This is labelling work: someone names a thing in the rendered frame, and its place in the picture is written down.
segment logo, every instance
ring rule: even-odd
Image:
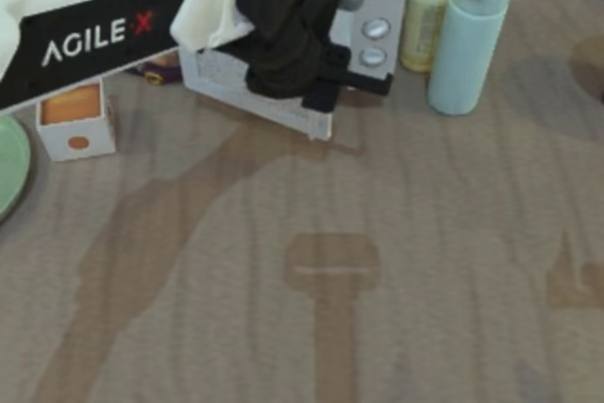
[[[134,22],[130,23],[130,29],[135,36],[153,31],[151,20],[153,11],[137,13]],[[65,59],[75,58],[82,53],[91,53],[97,49],[103,49],[113,44],[126,40],[128,21],[120,18],[111,21],[108,25],[95,25],[85,29],[83,32],[70,33],[62,42],[51,40],[46,47],[42,68],[46,68],[54,60],[63,62]]]

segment yellow bottle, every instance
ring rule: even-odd
[[[448,0],[408,0],[400,46],[400,62],[410,71],[432,68]]]

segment green plate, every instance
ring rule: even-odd
[[[31,148],[23,127],[10,115],[0,116],[0,222],[19,200],[30,164]]]

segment red letter x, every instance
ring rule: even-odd
[[[153,11],[148,10],[144,14],[136,13],[136,19],[139,22],[136,27],[135,34],[137,36],[141,35],[143,32],[151,31],[151,17],[153,16]]]

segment table surface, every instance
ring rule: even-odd
[[[107,87],[120,153],[35,140],[0,227],[0,403],[601,402],[604,2],[514,1],[472,115],[401,71],[328,144]]]

